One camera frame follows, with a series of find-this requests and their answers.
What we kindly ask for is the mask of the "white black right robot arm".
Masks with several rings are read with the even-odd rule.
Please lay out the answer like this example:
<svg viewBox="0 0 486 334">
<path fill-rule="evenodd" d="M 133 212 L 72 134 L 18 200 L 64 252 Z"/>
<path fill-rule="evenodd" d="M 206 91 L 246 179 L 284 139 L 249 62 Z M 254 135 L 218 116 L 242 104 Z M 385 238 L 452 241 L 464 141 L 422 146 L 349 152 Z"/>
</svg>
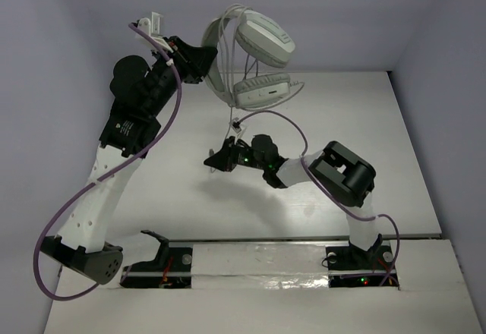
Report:
<svg viewBox="0 0 486 334">
<path fill-rule="evenodd" d="M 381 236 L 371 207 L 377 173 L 369 162 L 341 143 L 331 141 L 316 153 L 288 159 L 279 154 L 266 134 L 254 136 L 250 143 L 228 137 L 204 165 L 221 172 L 232 172 L 238 165 L 261 170 L 262 178 L 275 189 L 314 182 L 346 214 L 352 262 L 367 268 L 377 260 Z"/>
</svg>

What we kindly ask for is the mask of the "white over-ear headphones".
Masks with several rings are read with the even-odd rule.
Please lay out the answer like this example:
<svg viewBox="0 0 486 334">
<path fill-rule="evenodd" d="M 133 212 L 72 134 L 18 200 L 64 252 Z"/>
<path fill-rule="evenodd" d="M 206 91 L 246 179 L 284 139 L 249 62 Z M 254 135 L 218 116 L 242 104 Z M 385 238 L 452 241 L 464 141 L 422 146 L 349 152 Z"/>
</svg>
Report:
<svg viewBox="0 0 486 334">
<path fill-rule="evenodd" d="M 207 25 L 201 45 L 222 52 L 205 82 L 228 107 L 257 111 L 292 98 L 292 79 L 283 69 L 295 43 L 270 17 L 232 4 Z"/>
</svg>

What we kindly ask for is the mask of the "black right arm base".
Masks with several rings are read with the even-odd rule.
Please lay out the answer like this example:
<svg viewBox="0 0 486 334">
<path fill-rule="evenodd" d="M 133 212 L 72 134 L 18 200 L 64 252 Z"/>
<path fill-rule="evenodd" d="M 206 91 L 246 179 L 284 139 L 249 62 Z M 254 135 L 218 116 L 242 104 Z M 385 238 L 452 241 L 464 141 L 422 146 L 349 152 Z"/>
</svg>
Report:
<svg viewBox="0 0 486 334">
<path fill-rule="evenodd" d="M 327 269 L 331 288 L 399 287 L 389 241 L 362 252 L 351 245 L 326 247 L 321 266 Z"/>
</svg>

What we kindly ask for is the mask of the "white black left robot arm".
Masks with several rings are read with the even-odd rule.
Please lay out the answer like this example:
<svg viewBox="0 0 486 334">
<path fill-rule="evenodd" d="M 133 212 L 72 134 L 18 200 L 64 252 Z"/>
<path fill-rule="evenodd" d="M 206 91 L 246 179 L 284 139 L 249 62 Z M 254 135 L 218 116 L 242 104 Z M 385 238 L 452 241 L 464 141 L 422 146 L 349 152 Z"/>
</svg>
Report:
<svg viewBox="0 0 486 334">
<path fill-rule="evenodd" d="M 215 46 L 190 46 L 177 36 L 166 41 L 171 51 L 153 52 L 153 65 L 139 55 L 115 63 L 109 85 L 115 99 L 87 186 L 66 223 L 40 244 L 42 253 L 98 285 L 122 267 L 122 248 L 106 242 L 108 224 L 129 179 L 170 127 L 158 114 L 172 96 L 181 101 L 183 83 L 200 83 L 217 55 Z"/>
</svg>

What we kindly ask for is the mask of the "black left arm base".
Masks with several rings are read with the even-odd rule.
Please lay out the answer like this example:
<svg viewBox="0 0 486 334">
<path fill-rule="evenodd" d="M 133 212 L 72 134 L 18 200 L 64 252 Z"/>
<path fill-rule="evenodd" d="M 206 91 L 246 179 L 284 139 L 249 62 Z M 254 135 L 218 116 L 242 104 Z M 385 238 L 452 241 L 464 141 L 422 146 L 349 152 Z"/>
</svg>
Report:
<svg viewBox="0 0 486 334">
<path fill-rule="evenodd" d="M 125 256 L 119 285 L 122 288 L 191 288 L 193 247 L 172 245 L 170 240 L 151 230 L 142 230 L 137 238 L 134 262 Z"/>
</svg>

